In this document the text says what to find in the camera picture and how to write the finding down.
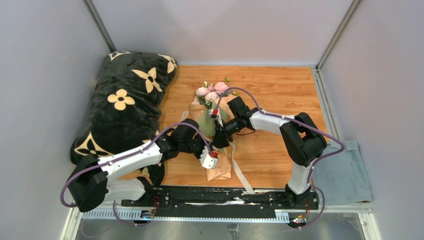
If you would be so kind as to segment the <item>white gold-lettered ribbon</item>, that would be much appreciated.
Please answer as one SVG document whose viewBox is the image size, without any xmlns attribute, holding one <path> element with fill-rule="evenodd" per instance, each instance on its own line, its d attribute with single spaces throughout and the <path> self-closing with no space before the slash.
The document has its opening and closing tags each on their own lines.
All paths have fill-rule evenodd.
<svg viewBox="0 0 424 240">
<path fill-rule="evenodd" d="M 216 167 L 214 169 L 206 169 L 206 180 L 208 182 L 212 180 L 227 180 L 232 177 L 232 170 L 234 170 L 235 175 L 240 180 L 242 186 L 245 190 L 252 194 L 254 193 L 254 189 L 251 184 L 248 182 L 247 178 L 243 174 L 240 169 L 238 163 L 235 159 L 236 145 L 234 143 L 230 143 L 231 146 L 231 154 L 228 153 L 228 148 L 221 148 L 218 150 L 218 156 L 222 157 Z"/>
</svg>

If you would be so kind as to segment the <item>green and peach wrapping paper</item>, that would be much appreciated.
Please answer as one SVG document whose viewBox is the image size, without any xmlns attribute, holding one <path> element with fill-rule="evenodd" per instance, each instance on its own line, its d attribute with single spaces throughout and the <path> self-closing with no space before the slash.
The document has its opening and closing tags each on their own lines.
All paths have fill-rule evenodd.
<svg viewBox="0 0 424 240">
<path fill-rule="evenodd" d="M 226 122 L 234 118 L 234 115 L 228 106 L 228 102 L 234 98 L 235 96 L 233 95 L 226 96 L 223 97 L 220 102 L 220 115 Z M 189 105 L 189 115 L 199 125 L 199 130 L 201 133 L 211 141 L 215 136 L 215 123 L 213 119 L 210 118 L 209 110 L 206 108 L 206 106 L 200 104 L 197 99 L 194 99 L 193 102 Z M 233 154 L 235 152 L 234 147 L 235 145 L 231 143 L 230 146 L 219 148 L 217 150 L 218 163 L 214 169 L 206 170 L 207 181 L 210 182 L 212 180 L 226 180 L 232 177 L 231 170 Z"/>
</svg>

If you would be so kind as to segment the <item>pink fake flower bouquet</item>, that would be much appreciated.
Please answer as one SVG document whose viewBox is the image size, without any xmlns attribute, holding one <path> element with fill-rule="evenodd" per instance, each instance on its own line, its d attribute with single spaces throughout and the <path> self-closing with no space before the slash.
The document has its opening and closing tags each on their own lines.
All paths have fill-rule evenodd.
<svg viewBox="0 0 424 240">
<path fill-rule="evenodd" d="M 238 93 L 235 90 L 229 90 L 224 93 L 230 86 L 228 83 L 230 82 L 229 77 L 225 77 L 223 81 L 217 83 L 208 83 L 204 81 L 202 86 L 194 91 L 194 99 L 192 101 L 192 105 L 203 105 L 207 109 L 213 107 L 213 103 L 215 100 L 218 100 L 220 97 L 232 97 L 237 96 Z"/>
</svg>

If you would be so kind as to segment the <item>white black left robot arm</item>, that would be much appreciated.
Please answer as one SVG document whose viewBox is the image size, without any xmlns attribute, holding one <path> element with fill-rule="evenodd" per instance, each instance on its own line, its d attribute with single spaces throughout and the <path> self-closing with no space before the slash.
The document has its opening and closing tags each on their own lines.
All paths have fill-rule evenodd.
<svg viewBox="0 0 424 240">
<path fill-rule="evenodd" d="M 178 156 L 193 154 L 205 169 L 218 162 L 211 143 L 192 119 L 172 124 L 148 142 L 119 154 L 96 158 L 89 154 L 82 158 L 60 192 L 60 202 L 68 208 L 77 207 L 89 212 L 105 202 L 132 200 L 149 206 L 153 193 L 142 180 L 121 180 L 132 171 L 157 165 Z"/>
</svg>

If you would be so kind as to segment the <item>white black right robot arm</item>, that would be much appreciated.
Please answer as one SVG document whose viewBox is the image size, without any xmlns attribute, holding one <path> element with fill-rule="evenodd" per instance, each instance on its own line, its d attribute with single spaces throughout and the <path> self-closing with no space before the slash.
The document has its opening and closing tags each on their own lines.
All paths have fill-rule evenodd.
<svg viewBox="0 0 424 240">
<path fill-rule="evenodd" d="M 294 116 L 278 115 L 259 109 L 250 109 L 241 97 L 227 103 L 234 118 L 216 122 L 212 144 L 216 148 L 228 147 L 233 135 L 243 129 L 266 131 L 281 135 L 287 153 L 293 161 L 290 180 L 285 186 L 282 202 L 298 209 L 307 202 L 311 191 L 313 163 L 327 147 L 323 134 L 316 128 L 310 116 L 301 112 Z"/>
</svg>

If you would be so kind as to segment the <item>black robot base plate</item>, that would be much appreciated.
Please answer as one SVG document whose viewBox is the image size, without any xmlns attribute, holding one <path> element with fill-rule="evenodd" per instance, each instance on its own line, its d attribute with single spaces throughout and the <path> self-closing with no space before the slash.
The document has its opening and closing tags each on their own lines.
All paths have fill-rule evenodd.
<svg viewBox="0 0 424 240">
<path fill-rule="evenodd" d="M 248 193 L 242 188 L 162 186 L 148 190 L 139 200 L 121 200 L 123 207 L 157 207 L 158 217 L 271 219 L 277 210 L 317 210 L 319 197 L 311 191 L 306 203 L 292 208 L 281 199 L 283 189 L 257 189 Z"/>
</svg>

